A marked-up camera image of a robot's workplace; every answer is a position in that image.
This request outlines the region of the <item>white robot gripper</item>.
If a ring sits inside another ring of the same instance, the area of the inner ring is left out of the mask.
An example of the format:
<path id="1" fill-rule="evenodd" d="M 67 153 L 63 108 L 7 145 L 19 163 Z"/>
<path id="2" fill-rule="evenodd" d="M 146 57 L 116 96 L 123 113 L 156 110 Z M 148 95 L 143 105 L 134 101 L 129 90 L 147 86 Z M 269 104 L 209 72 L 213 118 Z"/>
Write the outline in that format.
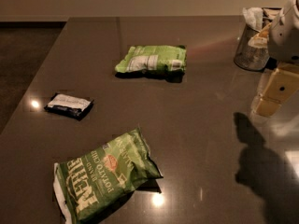
<path id="1" fill-rule="evenodd" d="M 254 112 L 271 117 L 299 90 L 299 8 L 298 0 L 288 0 L 273 19 L 268 37 L 269 55 L 279 63 L 265 69 L 254 97 Z"/>

